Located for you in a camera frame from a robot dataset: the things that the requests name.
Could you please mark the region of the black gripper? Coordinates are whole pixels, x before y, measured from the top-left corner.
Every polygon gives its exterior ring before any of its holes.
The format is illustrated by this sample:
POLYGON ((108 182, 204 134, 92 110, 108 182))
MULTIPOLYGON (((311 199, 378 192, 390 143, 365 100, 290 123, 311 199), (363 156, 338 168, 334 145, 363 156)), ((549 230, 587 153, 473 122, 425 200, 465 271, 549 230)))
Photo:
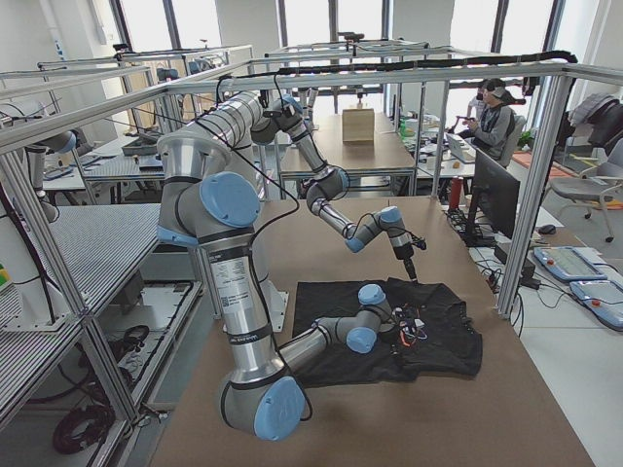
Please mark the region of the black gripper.
POLYGON ((400 235, 392 239, 392 249, 396 259, 403 262, 410 280, 413 283, 417 283, 417 272, 412 260, 414 247, 425 250, 427 247, 425 239, 413 235, 400 235))
POLYGON ((390 345, 394 360, 404 359, 404 350, 414 345, 414 327, 406 320, 389 326, 384 333, 384 341, 390 345))

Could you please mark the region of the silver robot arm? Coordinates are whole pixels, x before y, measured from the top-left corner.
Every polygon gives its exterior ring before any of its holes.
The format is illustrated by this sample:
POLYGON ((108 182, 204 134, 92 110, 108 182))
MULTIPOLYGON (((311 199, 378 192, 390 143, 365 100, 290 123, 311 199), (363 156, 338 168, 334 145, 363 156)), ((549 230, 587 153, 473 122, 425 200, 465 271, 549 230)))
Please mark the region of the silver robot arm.
POLYGON ((276 344, 269 309, 253 276, 250 244, 261 204, 252 183, 228 168, 234 149, 187 128, 160 138, 165 190, 157 235, 207 256, 235 360, 221 384, 221 418, 259 439, 280 441, 307 409, 295 370, 335 342, 359 354, 370 352, 392 308, 381 286, 364 285, 353 316, 318 318, 293 341, 276 344))
POLYGON ((356 224, 334 209, 331 200, 348 190, 348 174, 323 158, 304 121, 303 111, 290 95, 286 94, 267 106, 260 95, 245 91, 221 107, 195 118, 186 129, 195 131, 204 139, 202 145, 206 152, 216 150, 240 159, 244 158, 241 146, 244 137, 263 145, 280 131, 288 134, 313 172, 306 188, 310 213, 339 233, 353 253, 385 232, 395 257, 403 262, 410 280, 417 281, 412 257, 415 248, 426 248, 425 241, 405 228, 402 214, 395 206, 369 213, 367 221, 360 220, 356 224))

